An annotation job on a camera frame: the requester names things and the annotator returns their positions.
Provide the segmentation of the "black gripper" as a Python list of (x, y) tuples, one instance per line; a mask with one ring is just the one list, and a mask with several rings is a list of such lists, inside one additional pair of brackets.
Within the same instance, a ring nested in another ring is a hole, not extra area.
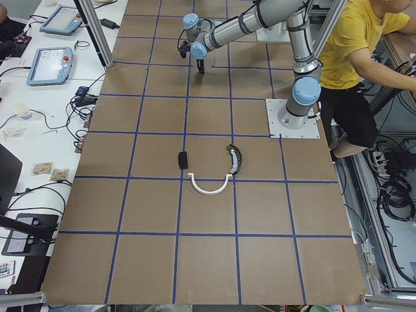
[(205, 73), (205, 66), (204, 66), (204, 60), (203, 59), (196, 59), (197, 63), (197, 69), (199, 73)]

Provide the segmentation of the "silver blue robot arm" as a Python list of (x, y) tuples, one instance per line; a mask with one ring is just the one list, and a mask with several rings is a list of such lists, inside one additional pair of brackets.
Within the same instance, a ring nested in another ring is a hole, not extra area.
[(255, 1), (239, 15), (226, 21), (201, 18), (195, 13), (183, 17), (186, 38), (178, 43), (182, 58), (196, 59), (204, 73), (208, 52), (254, 33), (264, 43), (289, 43), (294, 59), (294, 83), (289, 99), (278, 112), (279, 123), (287, 129), (301, 129), (311, 107), (319, 100), (322, 64), (313, 50), (309, 28), (308, 1)]

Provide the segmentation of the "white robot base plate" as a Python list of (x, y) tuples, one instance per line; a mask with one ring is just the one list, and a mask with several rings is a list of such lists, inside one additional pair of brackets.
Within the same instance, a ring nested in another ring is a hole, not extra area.
[(310, 108), (306, 116), (293, 116), (286, 99), (265, 99), (270, 138), (319, 139), (317, 117)]

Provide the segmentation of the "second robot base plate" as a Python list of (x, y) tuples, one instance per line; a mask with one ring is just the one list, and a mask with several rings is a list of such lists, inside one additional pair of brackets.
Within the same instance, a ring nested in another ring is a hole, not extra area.
[(256, 30), (258, 42), (289, 44), (289, 33), (285, 29), (269, 28)]

